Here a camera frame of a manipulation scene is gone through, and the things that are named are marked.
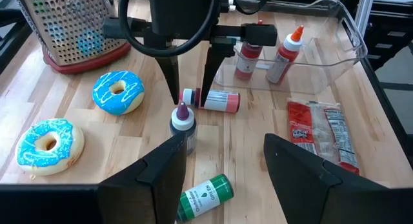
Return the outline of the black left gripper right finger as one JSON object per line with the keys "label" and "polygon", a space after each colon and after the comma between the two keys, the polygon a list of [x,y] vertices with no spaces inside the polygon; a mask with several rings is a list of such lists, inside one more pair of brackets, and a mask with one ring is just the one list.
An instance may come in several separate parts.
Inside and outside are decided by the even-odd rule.
{"label": "black left gripper right finger", "polygon": [[386,188],[275,134],[265,134],[268,173],[288,223],[383,223]]}

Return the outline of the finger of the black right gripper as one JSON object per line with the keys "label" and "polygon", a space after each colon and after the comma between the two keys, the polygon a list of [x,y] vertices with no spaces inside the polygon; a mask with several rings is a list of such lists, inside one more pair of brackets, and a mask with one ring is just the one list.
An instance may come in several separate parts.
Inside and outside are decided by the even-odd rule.
{"label": "finger of the black right gripper", "polygon": [[179,64],[177,56],[173,57],[157,57],[162,73],[166,79],[170,94],[174,104],[179,103]]}
{"label": "finger of the black right gripper", "polygon": [[204,76],[201,88],[201,106],[206,103],[208,93],[216,73],[226,57],[235,55],[233,45],[211,45],[207,52]]}

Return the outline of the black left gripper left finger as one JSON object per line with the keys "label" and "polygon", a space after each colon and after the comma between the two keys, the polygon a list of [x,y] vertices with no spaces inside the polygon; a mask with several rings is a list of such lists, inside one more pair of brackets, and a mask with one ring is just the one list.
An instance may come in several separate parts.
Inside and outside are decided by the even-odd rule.
{"label": "black left gripper left finger", "polygon": [[174,223],[186,171],[186,136],[177,134],[100,182],[103,223]]}

